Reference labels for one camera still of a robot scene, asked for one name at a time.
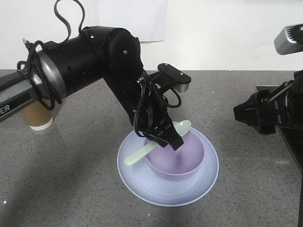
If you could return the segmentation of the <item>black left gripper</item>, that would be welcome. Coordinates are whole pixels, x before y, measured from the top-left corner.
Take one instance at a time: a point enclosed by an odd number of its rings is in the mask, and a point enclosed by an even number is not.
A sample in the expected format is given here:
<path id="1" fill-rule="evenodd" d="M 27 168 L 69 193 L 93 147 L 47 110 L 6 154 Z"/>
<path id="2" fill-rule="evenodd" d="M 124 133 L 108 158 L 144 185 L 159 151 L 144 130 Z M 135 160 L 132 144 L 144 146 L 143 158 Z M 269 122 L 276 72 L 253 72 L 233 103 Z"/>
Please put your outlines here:
<path id="1" fill-rule="evenodd" d="M 156 142 L 161 147 L 170 145 L 173 150 L 180 148 L 184 141 L 179 129 L 173 126 L 168 108 L 176 108 L 165 97 L 168 89 L 156 81 L 157 75 L 140 75 L 135 78 L 134 85 L 127 91 L 127 113 L 135 133 Z"/>

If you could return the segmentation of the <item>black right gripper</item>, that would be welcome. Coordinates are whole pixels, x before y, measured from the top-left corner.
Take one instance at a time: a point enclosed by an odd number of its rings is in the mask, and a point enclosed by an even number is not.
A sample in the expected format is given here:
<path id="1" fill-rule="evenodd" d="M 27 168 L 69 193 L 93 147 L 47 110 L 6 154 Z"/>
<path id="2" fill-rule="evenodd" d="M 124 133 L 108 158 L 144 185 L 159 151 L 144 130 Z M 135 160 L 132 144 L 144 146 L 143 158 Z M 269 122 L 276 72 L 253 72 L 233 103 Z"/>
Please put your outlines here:
<path id="1" fill-rule="evenodd" d="M 276 127 L 303 128 L 303 71 L 296 71 L 294 79 L 274 90 L 257 91 L 245 103 L 233 108 L 235 120 L 245 123 L 260 134 L 276 132 Z"/>

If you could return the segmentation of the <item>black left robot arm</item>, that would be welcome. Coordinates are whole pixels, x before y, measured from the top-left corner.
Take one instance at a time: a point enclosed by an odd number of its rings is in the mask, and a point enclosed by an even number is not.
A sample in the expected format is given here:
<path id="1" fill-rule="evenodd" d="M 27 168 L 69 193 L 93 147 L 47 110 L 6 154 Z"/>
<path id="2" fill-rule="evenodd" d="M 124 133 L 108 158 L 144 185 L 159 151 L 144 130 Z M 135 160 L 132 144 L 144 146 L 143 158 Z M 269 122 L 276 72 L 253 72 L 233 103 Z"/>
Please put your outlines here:
<path id="1" fill-rule="evenodd" d="M 140 42 L 123 28 L 86 27 L 62 43 L 25 42 L 26 61 L 1 79 L 0 118 L 5 120 L 35 101 L 48 110 L 78 90 L 103 79 L 127 112 L 140 137 L 178 149 L 183 139 L 168 114 L 165 93 L 187 90 L 191 78 L 170 64 L 147 74 Z"/>

